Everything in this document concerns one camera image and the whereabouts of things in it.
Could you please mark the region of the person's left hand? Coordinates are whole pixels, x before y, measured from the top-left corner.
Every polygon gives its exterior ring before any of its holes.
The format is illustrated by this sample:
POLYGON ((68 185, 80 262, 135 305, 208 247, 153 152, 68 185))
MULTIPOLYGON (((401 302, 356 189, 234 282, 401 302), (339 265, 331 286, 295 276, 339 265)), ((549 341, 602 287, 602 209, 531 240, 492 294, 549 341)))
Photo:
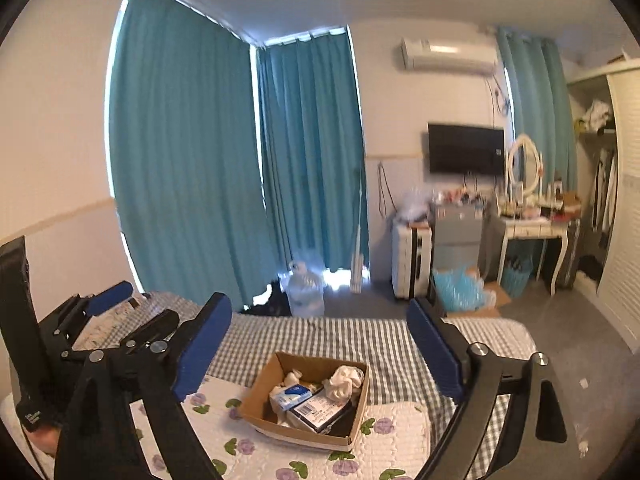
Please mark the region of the person's left hand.
POLYGON ((57 426, 42 425, 35 431, 28 431, 25 427, 22 427, 25 431, 26 438, 29 442, 39 448, 41 452, 46 453, 51 457, 55 457, 58 452, 58 441, 61 437, 61 428, 57 426))

